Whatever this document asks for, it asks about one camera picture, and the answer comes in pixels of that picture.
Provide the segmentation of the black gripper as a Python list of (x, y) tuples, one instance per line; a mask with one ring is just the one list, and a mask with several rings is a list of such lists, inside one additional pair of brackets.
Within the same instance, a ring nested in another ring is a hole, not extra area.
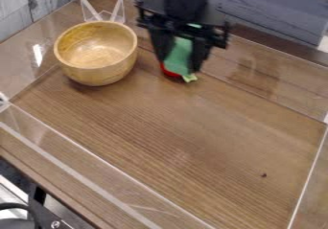
[(198, 72), (213, 47), (226, 48), (230, 25), (208, 0), (137, 0), (137, 24), (150, 34), (154, 52), (165, 61), (174, 37), (193, 41), (190, 71)]

